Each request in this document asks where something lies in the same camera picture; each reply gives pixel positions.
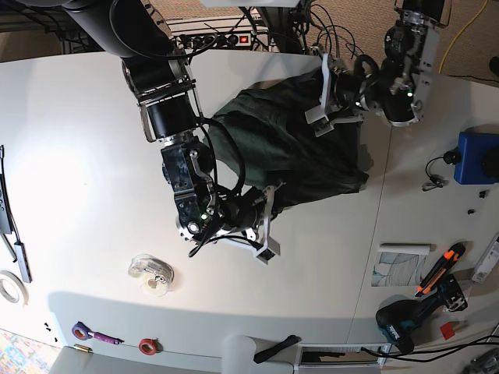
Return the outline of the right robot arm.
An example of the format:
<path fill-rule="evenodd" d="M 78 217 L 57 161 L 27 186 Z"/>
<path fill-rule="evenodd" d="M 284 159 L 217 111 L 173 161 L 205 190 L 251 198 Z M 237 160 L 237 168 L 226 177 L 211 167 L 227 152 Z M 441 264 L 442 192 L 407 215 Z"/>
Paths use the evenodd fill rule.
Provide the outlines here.
<path fill-rule="evenodd" d="M 278 256 L 280 246 L 270 236 L 274 187 L 243 188 L 246 166 L 234 141 L 228 146 L 238 180 L 230 189 L 219 185 L 211 138 L 195 133 L 221 124 L 199 106 L 190 53 L 157 26 L 140 1 L 67 1 L 63 9 L 105 51 L 121 58 L 144 134 L 163 145 L 162 171 L 172 187 L 180 235 L 197 249 L 230 241 L 263 263 Z"/>

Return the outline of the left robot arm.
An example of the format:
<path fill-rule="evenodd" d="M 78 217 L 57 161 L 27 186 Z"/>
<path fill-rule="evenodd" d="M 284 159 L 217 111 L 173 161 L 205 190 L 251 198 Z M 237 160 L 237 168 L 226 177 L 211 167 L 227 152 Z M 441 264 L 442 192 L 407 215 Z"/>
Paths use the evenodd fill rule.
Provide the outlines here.
<path fill-rule="evenodd" d="M 316 44 L 323 86 L 319 104 L 305 113 L 316 136 L 339 124 L 360 123 L 366 112 L 395 127 L 420 121 L 432 88 L 439 31 L 446 26 L 442 16 L 451 7 L 450 1 L 395 2 L 398 19 L 384 36 L 381 64 L 356 55 L 347 65 Z"/>

